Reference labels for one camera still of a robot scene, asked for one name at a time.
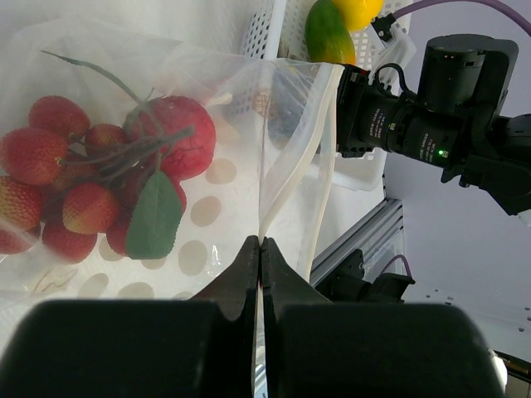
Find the green leaf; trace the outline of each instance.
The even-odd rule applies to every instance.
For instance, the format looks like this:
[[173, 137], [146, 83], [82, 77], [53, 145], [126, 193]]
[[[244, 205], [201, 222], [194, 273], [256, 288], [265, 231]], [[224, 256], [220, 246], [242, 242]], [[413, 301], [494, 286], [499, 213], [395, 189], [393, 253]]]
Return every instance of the green leaf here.
[[125, 252], [133, 260], [162, 259], [172, 251], [183, 205], [166, 174], [148, 180], [134, 208]]

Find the lychee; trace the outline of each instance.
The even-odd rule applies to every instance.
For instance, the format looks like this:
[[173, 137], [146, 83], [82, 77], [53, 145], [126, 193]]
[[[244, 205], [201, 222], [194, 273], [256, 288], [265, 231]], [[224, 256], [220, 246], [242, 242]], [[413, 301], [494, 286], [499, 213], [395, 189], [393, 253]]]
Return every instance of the lychee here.
[[[195, 177], [207, 170], [214, 156], [216, 129], [208, 112], [195, 100], [169, 96], [152, 99], [147, 103], [167, 136], [193, 126], [191, 137], [179, 139], [172, 152], [163, 160], [161, 170], [179, 180]], [[131, 124], [134, 138], [142, 134], [157, 136], [157, 125], [145, 111]]]
[[131, 214], [124, 212], [107, 230], [107, 243], [109, 243], [109, 247], [119, 255], [127, 255], [125, 253], [125, 239], [127, 238], [127, 231], [129, 230], [130, 223]]
[[80, 156], [68, 155], [66, 161], [71, 164], [66, 164], [53, 183], [48, 186], [50, 192], [63, 192], [76, 183], [84, 182], [87, 178], [94, 176], [97, 173], [95, 167], [92, 164], [83, 163], [83, 160]]
[[13, 178], [30, 185], [46, 185], [57, 178], [68, 152], [65, 139], [43, 129], [13, 130], [0, 141], [0, 163]]
[[41, 211], [42, 193], [38, 187], [0, 177], [0, 228], [30, 230], [39, 223]]
[[119, 215], [119, 203], [109, 188], [85, 182], [66, 194], [63, 222], [77, 234], [105, 232]]
[[67, 230], [61, 220], [47, 222], [42, 232], [42, 243], [71, 264], [86, 259], [97, 240], [97, 234], [82, 235]]
[[37, 224], [29, 231], [0, 230], [0, 254], [17, 255], [29, 250], [41, 235], [41, 225]]
[[79, 105], [59, 95], [42, 97], [30, 109], [30, 127], [50, 130], [69, 142], [71, 135], [83, 137], [90, 127], [90, 120]]

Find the yellow fruit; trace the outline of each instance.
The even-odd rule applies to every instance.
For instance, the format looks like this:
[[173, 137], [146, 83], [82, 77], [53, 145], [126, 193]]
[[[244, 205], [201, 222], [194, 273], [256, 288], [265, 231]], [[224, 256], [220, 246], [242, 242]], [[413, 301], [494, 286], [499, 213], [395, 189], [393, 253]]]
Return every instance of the yellow fruit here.
[[349, 31], [359, 31], [371, 23], [383, 7], [383, 0], [332, 0], [339, 8]]

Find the black camera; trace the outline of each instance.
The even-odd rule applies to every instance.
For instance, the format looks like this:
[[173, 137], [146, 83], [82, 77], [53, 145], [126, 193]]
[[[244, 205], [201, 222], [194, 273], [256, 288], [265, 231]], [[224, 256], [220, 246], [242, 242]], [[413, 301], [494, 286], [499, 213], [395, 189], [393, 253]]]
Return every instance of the black camera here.
[[[531, 116], [500, 117], [518, 56], [513, 41], [479, 35], [431, 39], [418, 94], [402, 68], [369, 73], [345, 66], [338, 92], [338, 150], [360, 158], [373, 148], [443, 169], [441, 181], [486, 190], [510, 214], [531, 208]], [[397, 70], [402, 93], [379, 80]]]

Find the strawberry stem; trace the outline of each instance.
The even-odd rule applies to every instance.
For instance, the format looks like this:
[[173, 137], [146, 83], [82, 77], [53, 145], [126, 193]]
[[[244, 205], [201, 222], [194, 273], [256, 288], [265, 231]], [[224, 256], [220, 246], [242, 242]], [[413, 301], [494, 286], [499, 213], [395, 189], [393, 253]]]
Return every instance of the strawberry stem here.
[[158, 134], [162, 135], [164, 134], [163, 126], [160, 124], [157, 118], [155, 118], [153, 112], [151, 111], [151, 108], [149, 108], [148, 104], [140, 99], [117, 75], [114, 75], [113, 73], [109, 72], [108, 70], [102, 68], [101, 66], [98, 66], [96, 64], [93, 64], [92, 62], [88, 61], [81, 61], [81, 60], [75, 60], [74, 58], [69, 58], [67, 56], [60, 56], [58, 54], [54, 54], [50, 51], [44, 51], [41, 50], [41, 52], [49, 55], [59, 58], [60, 60], [66, 61], [72, 65], [75, 66], [84, 66], [85, 68], [89, 68], [93, 70], [94, 72], [99, 73], [100, 75], [106, 77], [113, 83], [115, 83], [120, 89], [122, 89], [129, 97], [131, 97], [138, 105], [139, 107], [144, 110], [148, 116], [151, 118], [153, 123], [155, 124], [155, 127], [158, 130]]

